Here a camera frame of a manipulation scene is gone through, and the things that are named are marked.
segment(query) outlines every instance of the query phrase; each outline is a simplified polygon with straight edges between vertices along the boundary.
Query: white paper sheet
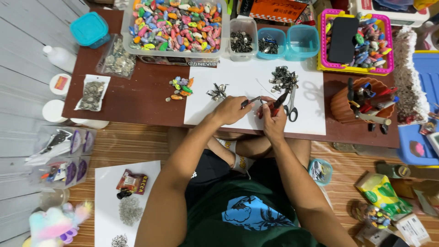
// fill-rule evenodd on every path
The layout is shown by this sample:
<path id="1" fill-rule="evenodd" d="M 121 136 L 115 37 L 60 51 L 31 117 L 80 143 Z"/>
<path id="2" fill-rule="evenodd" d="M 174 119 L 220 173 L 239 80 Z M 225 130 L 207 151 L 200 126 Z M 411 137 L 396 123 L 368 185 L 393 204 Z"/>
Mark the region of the white paper sheet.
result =
<path id="1" fill-rule="evenodd" d="M 94 213 L 94 245 L 111 246 L 111 241 L 118 235 L 126 234 L 128 246 L 134 247 L 137 228 L 140 221 L 130 227 L 124 225 L 119 219 L 119 202 L 116 194 L 116 186 L 125 169 L 133 173 L 143 173 L 148 176 L 145 194 L 134 196 L 139 199 L 140 206 L 145 209 L 152 185 L 159 172 L 160 161 L 142 162 L 136 164 L 120 165 L 113 167 L 102 167 L 95 169 L 95 213 Z"/>
<path id="2" fill-rule="evenodd" d="M 287 120 L 285 132 L 301 134 L 326 135 L 325 107 L 323 95 L 323 73 L 316 70 L 316 61 L 309 58 L 303 62 L 289 62 L 284 59 L 259 60 L 248 62 L 233 62 L 229 58 L 221 58 L 217 68 L 191 67 L 190 77 L 194 77 L 192 90 L 194 94 L 187 98 L 184 123 L 197 125 L 203 118 L 219 104 L 206 94 L 214 89 L 213 83 L 230 84 L 226 94 L 231 96 L 247 96 L 248 99 L 257 96 L 270 96 L 277 99 L 280 93 L 271 93 L 274 84 L 268 82 L 273 76 L 271 73 L 278 66 L 288 66 L 290 72 L 295 71 L 298 77 L 299 88 L 296 90 L 294 106 L 298 110 L 295 122 Z M 284 102 L 288 105 L 289 97 Z M 232 125 L 223 127 L 237 129 L 262 130 L 263 122 L 255 115 L 260 102 L 255 102 L 253 111 Z"/>

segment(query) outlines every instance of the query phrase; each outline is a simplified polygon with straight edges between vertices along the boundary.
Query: hand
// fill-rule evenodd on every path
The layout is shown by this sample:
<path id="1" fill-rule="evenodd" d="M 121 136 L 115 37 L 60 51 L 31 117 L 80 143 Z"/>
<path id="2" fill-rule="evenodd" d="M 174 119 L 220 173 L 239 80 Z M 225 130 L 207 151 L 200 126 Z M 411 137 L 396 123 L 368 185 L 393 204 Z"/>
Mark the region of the hand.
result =
<path id="1" fill-rule="evenodd" d="M 213 119 L 217 121 L 219 126 L 236 123 L 238 120 L 243 118 L 255 105 L 254 103 L 251 103 L 241 109 L 241 104 L 246 99 L 247 97 L 245 96 L 228 96 L 215 108 L 215 110 L 213 110 Z"/>
<path id="2" fill-rule="evenodd" d="M 259 107 L 256 114 L 259 116 L 263 113 L 265 135 L 271 143 L 284 139 L 284 129 L 287 123 L 284 106 L 281 105 L 276 116 L 271 117 L 269 105 L 273 104 L 276 100 L 267 96 L 262 96 L 261 99 L 267 103 Z"/>

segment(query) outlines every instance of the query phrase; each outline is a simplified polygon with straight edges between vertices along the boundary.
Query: brown tabletop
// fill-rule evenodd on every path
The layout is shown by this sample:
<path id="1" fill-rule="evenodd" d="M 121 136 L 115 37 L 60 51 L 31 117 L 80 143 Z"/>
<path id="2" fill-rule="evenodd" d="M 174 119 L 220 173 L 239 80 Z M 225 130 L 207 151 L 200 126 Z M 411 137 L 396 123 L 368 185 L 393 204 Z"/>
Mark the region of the brown tabletop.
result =
<path id="1" fill-rule="evenodd" d="M 123 11 L 92 9 L 108 23 L 109 33 L 120 33 Z M 258 24 L 258 28 L 268 25 Z M 271 26 L 286 30 L 281 26 Z M 106 45 L 98 49 L 81 47 L 78 52 L 75 70 L 65 100 L 63 117 L 113 122 L 153 124 L 164 126 L 184 126 L 185 100 L 165 102 L 173 94 L 169 81 L 176 76 L 189 78 L 189 66 L 146 64 L 137 60 L 130 80 L 112 76 L 100 112 L 73 110 L 82 97 L 83 81 L 86 74 L 97 74 L 95 67 Z M 399 135 L 396 114 L 390 118 L 389 134 L 383 135 L 379 128 L 367 131 L 367 124 L 344 125 L 334 119 L 330 103 L 332 96 L 346 86 L 349 77 L 357 80 L 362 77 L 376 78 L 387 86 L 393 86 L 393 74 L 387 76 L 368 76 L 347 73 L 323 73 L 326 135 L 285 133 L 286 137 L 302 138 L 328 142 L 344 142 L 364 145 L 377 145 L 398 148 Z M 225 131 L 262 134 L 262 131 L 224 128 Z"/>

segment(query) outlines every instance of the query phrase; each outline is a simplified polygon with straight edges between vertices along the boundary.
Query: plush toy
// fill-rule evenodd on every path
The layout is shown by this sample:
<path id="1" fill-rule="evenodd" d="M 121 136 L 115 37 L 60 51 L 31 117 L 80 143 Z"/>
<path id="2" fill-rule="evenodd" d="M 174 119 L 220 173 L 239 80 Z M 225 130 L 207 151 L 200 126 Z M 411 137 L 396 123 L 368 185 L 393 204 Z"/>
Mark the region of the plush toy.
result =
<path id="1" fill-rule="evenodd" d="M 31 247 L 62 247 L 78 234 L 79 224 L 90 217 L 93 204 L 84 202 L 73 208 L 70 203 L 51 207 L 29 217 Z"/>

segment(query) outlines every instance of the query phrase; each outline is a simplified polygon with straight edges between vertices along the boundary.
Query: black shorts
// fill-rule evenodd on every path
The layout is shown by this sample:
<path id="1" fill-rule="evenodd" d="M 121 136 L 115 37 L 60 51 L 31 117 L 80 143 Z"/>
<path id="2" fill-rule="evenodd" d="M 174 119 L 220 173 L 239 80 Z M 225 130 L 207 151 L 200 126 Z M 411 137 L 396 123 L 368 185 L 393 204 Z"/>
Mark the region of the black shorts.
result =
<path id="1" fill-rule="evenodd" d="M 250 167 L 248 174 L 253 181 L 262 184 L 288 200 L 275 158 L 256 160 Z M 248 174 L 232 170 L 227 162 L 211 150 L 205 149 L 195 169 L 194 177 L 191 178 L 186 188 L 187 209 L 197 203 L 216 183 L 230 179 L 249 179 Z"/>

